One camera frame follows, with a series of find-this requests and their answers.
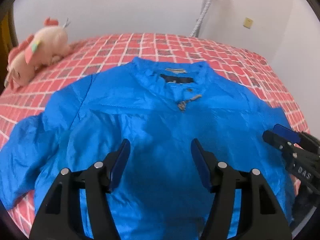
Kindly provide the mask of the blue puffer jacket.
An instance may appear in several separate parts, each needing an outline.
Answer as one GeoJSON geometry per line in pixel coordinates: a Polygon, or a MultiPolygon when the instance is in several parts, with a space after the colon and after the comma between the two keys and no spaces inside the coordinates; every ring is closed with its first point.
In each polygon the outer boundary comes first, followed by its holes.
{"type": "Polygon", "coordinates": [[[55,92],[42,113],[15,125],[1,149],[1,201],[10,210],[34,191],[39,209],[63,168],[85,170],[128,139],[129,160],[108,196],[121,238],[197,239],[214,197],[191,155],[198,139],[236,170],[259,169],[290,220],[291,178],[262,138],[275,124],[288,125],[282,109],[206,62],[135,58],[55,92]]]}

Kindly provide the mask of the red plaid bed sheet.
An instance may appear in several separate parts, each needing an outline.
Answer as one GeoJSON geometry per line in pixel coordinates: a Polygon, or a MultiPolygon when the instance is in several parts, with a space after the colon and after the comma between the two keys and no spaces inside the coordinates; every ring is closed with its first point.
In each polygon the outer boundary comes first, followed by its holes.
{"type": "MultiPolygon", "coordinates": [[[[1,94],[1,144],[15,125],[46,109],[50,97],[89,75],[124,66],[133,59],[179,63],[206,62],[216,74],[248,88],[272,108],[283,110],[288,125],[307,131],[305,118],[264,57],[214,41],[164,34],[120,34],[80,42],[74,53],[41,70],[25,87],[7,87],[1,94]]],[[[300,187],[291,177],[295,199],[300,187]]],[[[23,236],[28,236],[38,209],[34,191],[17,198],[8,214],[23,236]]]]}

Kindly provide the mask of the pink plush unicorn toy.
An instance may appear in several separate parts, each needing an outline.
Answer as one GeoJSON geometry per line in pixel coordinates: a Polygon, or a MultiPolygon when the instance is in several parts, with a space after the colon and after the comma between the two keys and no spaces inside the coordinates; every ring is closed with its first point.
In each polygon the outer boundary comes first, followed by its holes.
{"type": "Polygon", "coordinates": [[[48,17],[43,28],[14,47],[8,56],[8,73],[4,87],[26,86],[39,68],[50,66],[68,56],[72,52],[67,34],[70,23],[67,20],[64,25],[59,25],[57,19],[48,17]]]}

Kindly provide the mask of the yellow wall socket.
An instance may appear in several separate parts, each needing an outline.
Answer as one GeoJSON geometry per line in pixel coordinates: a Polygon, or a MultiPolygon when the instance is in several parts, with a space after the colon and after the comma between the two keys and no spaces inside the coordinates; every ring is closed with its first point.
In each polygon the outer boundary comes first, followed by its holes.
{"type": "Polygon", "coordinates": [[[251,29],[252,25],[253,25],[253,20],[246,17],[244,20],[243,26],[247,29],[251,29]]]}

